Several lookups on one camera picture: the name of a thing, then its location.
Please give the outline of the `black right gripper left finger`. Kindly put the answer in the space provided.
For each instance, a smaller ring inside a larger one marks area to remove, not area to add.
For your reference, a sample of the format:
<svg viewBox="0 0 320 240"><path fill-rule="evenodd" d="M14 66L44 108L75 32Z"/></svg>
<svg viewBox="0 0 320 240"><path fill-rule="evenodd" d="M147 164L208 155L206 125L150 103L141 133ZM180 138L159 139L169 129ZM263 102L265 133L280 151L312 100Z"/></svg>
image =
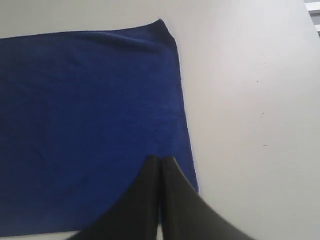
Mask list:
<svg viewBox="0 0 320 240"><path fill-rule="evenodd" d="M93 224L70 240L155 240L159 224L160 159L146 157L129 188Z"/></svg>

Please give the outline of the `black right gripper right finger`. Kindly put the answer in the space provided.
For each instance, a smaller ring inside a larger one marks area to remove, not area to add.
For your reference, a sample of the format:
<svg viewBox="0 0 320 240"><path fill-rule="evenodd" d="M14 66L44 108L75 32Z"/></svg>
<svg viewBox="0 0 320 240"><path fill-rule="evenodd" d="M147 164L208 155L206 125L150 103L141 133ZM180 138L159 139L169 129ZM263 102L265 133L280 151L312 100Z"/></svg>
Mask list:
<svg viewBox="0 0 320 240"><path fill-rule="evenodd" d="M176 159L161 160L160 214L164 240L251 240L195 191Z"/></svg>

